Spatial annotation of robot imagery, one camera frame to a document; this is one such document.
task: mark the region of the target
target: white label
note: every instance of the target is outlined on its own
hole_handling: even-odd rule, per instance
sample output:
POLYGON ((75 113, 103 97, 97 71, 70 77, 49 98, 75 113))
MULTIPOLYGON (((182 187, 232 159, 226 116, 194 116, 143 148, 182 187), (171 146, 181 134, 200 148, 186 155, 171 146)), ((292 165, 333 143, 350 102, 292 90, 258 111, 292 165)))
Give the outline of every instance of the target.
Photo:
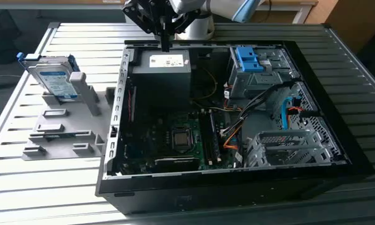
POLYGON ((182 55, 151 55, 149 67, 182 67, 182 55))
POLYGON ((39 77, 51 94, 61 101, 73 101, 77 93, 67 82, 66 73, 62 71, 39 71, 39 77))
POLYGON ((269 62, 269 60, 260 60, 260 64, 261 65, 270 65, 270 62, 269 62))
POLYGON ((242 157, 241 157, 241 155, 238 154, 238 152, 236 152, 236 154, 234 154, 234 158, 237 159, 237 161, 241 163, 241 159, 242 159, 242 157))
POLYGON ((119 0, 102 0, 102 3, 119 3, 119 0))
POLYGON ((224 91, 224 97, 225 99, 229 99, 229 92, 226 90, 224 91))

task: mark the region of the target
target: metal table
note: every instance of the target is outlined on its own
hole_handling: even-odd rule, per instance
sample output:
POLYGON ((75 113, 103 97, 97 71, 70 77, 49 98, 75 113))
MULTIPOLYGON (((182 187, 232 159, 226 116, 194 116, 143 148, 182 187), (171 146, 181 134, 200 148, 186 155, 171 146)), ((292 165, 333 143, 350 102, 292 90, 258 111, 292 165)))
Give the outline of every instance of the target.
MULTIPOLYGON (((375 79, 321 25, 217 24, 220 40, 293 40, 375 166, 375 79)), ((151 39, 130 24, 50 24, 35 52, 70 52, 94 90, 114 86, 125 39, 151 39)), ((0 222, 14 224, 375 224, 375 176, 304 202, 125 217, 94 196, 98 158, 22 161, 45 108, 23 73, 0 116, 0 222)))

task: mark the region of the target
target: connector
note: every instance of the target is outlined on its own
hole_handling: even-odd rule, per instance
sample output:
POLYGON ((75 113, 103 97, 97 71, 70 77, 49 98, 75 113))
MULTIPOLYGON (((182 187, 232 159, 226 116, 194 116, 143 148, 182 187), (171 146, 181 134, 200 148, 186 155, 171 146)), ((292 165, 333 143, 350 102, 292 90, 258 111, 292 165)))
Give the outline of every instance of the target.
POLYGON ((309 117, 318 117, 320 113, 318 111, 300 111, 298 112, 298 118, 309 118, 309 117))
POLYGON ((297 115, 298 114, 298 110, 297 109, 290 109, 285 112, 288 115, 297 115))
POLYGON ((300 97, 293 97, 292 106, 300 107, 300 105, 301 105, 301 98, 300 97))

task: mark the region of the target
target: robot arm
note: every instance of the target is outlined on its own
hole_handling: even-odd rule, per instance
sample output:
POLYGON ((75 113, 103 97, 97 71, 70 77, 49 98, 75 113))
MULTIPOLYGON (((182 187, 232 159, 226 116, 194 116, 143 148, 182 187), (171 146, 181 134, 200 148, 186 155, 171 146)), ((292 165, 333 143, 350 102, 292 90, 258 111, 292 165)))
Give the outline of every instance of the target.
POLYGON ((260 0, 127 0, 122 12, 146 33, 153 33, 161 51, 169 51, 169 39, 184 32, 201 11, 244 23, 260 0))

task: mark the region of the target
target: blue latch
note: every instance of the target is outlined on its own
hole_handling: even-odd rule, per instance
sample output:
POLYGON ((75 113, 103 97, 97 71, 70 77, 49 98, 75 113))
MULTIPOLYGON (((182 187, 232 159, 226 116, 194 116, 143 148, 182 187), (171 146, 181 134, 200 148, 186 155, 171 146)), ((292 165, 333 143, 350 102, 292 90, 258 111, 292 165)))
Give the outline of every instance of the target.
POLYGON ((236 56, 241 64, 242 72, 262 72, 264 68, 256 60, 252 47, 236 47, 236 56))

